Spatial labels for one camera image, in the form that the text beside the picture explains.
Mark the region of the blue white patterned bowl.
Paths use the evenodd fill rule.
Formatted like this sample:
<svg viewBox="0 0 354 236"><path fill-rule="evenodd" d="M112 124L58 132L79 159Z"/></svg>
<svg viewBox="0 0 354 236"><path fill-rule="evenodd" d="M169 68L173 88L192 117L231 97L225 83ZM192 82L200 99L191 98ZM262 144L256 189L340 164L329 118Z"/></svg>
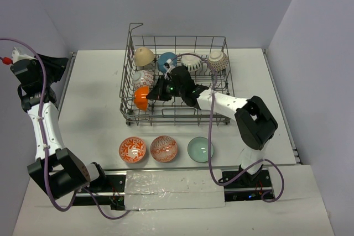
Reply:
<svg viewBox="0 0 354 236"><path fill-rule="evenodd" d="M152 86L154 83L154 74L148 70L136 71L132 76L132 84L135 90L144 87Z"/></svg>

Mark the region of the tan bowl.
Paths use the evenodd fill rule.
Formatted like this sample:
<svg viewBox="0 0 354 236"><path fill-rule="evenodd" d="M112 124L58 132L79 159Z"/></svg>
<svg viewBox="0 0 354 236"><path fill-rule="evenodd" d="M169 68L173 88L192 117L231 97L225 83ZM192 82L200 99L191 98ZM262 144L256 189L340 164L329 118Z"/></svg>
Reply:
<svg viewBox="0 0 354 236"><path fill-rule="evenodd" d="M134 63L136 66L145 66L155 59L154 53L146 47L140 47L135 51Z"/></svg>

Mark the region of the white bowl orange rim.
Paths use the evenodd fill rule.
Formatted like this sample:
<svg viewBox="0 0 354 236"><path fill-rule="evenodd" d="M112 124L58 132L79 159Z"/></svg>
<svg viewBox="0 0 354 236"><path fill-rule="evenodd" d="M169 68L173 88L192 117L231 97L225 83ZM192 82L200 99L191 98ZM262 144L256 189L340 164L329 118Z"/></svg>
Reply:
<svg viewBox="0 0 354 236"><path fill-rule="evenodd" d="M202 60L198 54L191 53L181 57L181 64L187 67L189 72L195 72L202 67Z"/></svg>

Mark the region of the orange geometric pattern bowl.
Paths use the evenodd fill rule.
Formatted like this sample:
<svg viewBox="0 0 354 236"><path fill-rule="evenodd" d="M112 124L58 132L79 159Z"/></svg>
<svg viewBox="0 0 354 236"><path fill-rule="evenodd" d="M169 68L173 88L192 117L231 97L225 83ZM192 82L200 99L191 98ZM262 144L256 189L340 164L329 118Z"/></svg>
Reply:
<svg viewBox="0 0 354 236"><path fill-rule="evenodd" d="M157 162L171 162L178 153L178 145L174 138L161 135L150 145L150 153Z"/></svg>

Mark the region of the orange floral pattern bowl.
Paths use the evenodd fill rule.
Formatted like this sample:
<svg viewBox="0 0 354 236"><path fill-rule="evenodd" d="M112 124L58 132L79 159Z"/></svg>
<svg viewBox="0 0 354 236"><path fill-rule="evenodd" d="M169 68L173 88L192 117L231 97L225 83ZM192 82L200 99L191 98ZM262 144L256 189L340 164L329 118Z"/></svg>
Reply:
<svg viewBox="0 0 354 236"><path fill-rule="evenodd" d="M126 163L137 163L146 154L147 146L143 139L139 137L129 137L121 142L119 146L119 157Z"/></svg>

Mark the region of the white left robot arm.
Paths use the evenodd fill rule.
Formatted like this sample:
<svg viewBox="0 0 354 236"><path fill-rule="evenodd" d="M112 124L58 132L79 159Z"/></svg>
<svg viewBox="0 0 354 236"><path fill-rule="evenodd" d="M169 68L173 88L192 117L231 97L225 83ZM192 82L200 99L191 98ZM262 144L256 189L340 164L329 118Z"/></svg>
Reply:
<svg viewBox="0 0 354 236"><path fill-rule="evenodd" d="M20 82L18 95L23 111L32 121L37 144L35 162L27 167L28 174L54 199L87 185L102 191L108 184L98 163L84 164L64 145L51 84L61 80L67 63L65 57L18 55L10 67Z"/></svg>

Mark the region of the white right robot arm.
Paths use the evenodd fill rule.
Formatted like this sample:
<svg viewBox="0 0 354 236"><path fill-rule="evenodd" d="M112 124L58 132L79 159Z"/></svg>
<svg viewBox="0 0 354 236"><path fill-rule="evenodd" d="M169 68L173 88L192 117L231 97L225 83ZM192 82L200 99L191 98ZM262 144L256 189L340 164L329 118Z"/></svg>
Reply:
<svg viewBox="0 0 354 236"><path fill-rule="evenodd" d="M241 153L240 173L226 182L215 183L227 186L240 178L243 185L254 186L267 161L264 157L266 145L278 129L277 121L263 100L258 96L249 99L232 97L215 91L213 87L198 85L183 66L172 68L160 76L147 94L147 99L156 101L168 101L172 97L180 97L189 107L236 121L241 139L247 146Z"/></svg>

